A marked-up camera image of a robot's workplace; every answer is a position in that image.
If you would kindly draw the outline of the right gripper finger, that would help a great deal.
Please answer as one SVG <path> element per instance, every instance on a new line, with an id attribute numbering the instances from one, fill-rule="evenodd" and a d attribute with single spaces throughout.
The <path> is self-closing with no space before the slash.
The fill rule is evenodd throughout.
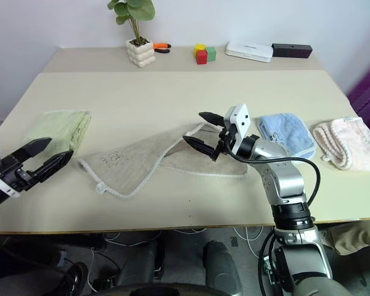
<path id="1" fill-rule="evenodd" d="M 224 117 L 221 115 L 212 112 L 199 112 L 199 116 L 212 125 L 224 126 Z"/>
<path id="2" fill-rule="evenodd" d="M 195 138 L 193 136 L 183 136 L 183 139 L 196 151 L 203 153 L 207 156 L 213 156 L 215 154 L 215 148 L 207 145 L 203 140 Z"/>

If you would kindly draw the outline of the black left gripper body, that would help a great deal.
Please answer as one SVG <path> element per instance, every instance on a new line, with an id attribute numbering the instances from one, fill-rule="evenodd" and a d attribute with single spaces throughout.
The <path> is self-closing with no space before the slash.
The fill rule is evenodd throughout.
<path id="1" fill-rule="evenodd" d="M 6 157 L 0 160 L 0 193 L 20 193 L 34 186 L 28 184 L 31 176 L 28 170 L 23 169 L 25 162 L 19 163 Z"/>

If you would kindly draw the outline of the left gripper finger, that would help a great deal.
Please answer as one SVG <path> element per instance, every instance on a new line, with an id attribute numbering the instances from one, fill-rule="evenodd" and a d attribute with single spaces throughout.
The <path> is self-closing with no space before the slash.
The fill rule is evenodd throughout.
<path id="1" fill-rule="evenodd" d="M 50 159 L 44 162 L 43 165 L 39 167 L 37 170 L 27 171 L 27 173 L 31 176 L 30 180 L 28 181 L 28 184 L 35 185 L 37 183 L 45 182 L 52 175 L 54 175 L 64 166 L 66 166 L 67 163 L 71 160 L 72 156 L 73 156 L 72 150 L 61 152 L 52 156 Z"/>
<path id="2" fill-rule="evenodd" d="M 41 153 L 51 141 L 52 138 L 34 139 L 23 145 L 21 148 L 9 154 L 6 158 L 19 163 L 23 163 L 29 158 L 33 158 L 34 156 Z"/>

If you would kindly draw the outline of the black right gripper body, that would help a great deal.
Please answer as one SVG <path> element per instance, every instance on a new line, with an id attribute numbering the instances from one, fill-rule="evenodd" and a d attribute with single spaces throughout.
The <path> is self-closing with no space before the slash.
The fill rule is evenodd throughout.
<path id="1" fill-rule="evenodd" d="M 230 155 L 234 159 L 238 159 L 237 155 L 232 151 L 231 143 L 237 134 L 235 124 L 231 123 L 229 128 L 223 128 L 219 134 L 219 141 L 212 153 L 212 160 L 216 161 L 220 154 Z"/>

